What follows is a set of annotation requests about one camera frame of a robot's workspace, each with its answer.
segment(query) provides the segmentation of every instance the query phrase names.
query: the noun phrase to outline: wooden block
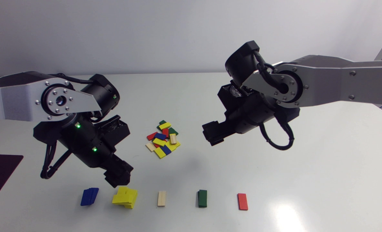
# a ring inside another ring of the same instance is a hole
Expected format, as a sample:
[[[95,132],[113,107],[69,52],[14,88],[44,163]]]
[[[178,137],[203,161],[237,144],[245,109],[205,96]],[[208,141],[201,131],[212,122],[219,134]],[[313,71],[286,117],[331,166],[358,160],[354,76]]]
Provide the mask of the wooden block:
[[[169,142],[171,144],[176,144],[176,135],[175,134],[169,134]]]
[[[169,135],[168,135],[168,128],[163,129],[163,135],[165,135],[166,138],[169,137]]]
[[[152,141],[154,144],[158,144],[160,146],[164,146],[166,144],[166,141],[164,140],[160,140],[159,138],[154,138],[154,140]]]
[[[161,147],[158,147],[157,149],[154,150],[155,153],[158,155],[158,157],[160,157],[160,159],[166,157],[166,154],[164,153],[164,151],[161,149]]]
[[[151,142],[147,143],[145,146],[148,147],[148,149],[149,149],[151,152],[153,152],[153,151],[156,149],[156,147],[154,146],[154,144],[151,143]]]
[[[159,191],[158,192],[158,207],[164,207],[166,202],[166,191]]]
[[[178,132],[176,130],[174,130],[172,127],[170,127],[168,129],[168,134],[175,134],[175,135],[178,135]]]
[[[206,208],[207,207],[207,191],[200,189],[198,191],[198,207]]]
[[[166,143],[166,146],[169,148],[169,150],[174,151],[176,149],[175,145],[172,145],[170,142]]]
[[[248,210],[247,195],[245,193],[239,193],[238,196],[238,207],[240,210]]]
[[[164,124],[161,124],[158,126],[158,128],[160,128],[161,130],[165,129],[165,128],[169,128],[171,126],[170,123],[164,123]]]
[[[161,150],[163,150],[163,152],[166,154],[166,155],[169,155],[171,154],[171,150],[166,146],[161,146]]]
[[[146,138],[147,138],[148,140],[152,140],[156,134],[157,134],[157,132],[152,133],[152,134],[148,135]]]
[[[164,140],[164,139],[166,139],[166,135],[160,134],[160,133],[156,133],[154,138],[157,138],[157,139],[160,139],[160,140]]]

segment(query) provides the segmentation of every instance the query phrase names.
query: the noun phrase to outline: white table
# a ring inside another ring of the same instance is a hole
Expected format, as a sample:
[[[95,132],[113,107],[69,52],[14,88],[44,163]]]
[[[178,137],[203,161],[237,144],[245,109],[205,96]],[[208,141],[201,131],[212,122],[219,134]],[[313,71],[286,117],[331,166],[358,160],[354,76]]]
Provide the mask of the white table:
[[[117,156],[134,167],[133,210],[111,204],[116,189],[103,170],[69,157],[49,180],[39,177],[45,145],[32,137],[37,123],[0,121],[0,154],[24,159],[0,191],[0,231],[382,231],[382,110],[337,102],[302,108],[290,125],[288,151],[265,142],[259,129],[211,147],[201,125],[224,120],[216,96],[226,73],[107,75],[121,94],[117,109],[131,135]],[[179,132],[181,146],[160,160],[146,135],[161,120]],[[266,124],[276,143],[287,136]],[[65,151],[58,146],[54,161]],[[97,187],[96,201],[81,207],[82,192]],[[208,207],[196,193],[208,190]],[[166,190],[166,207],[157,193]],[[239,211],[246,193],[248,211]]]

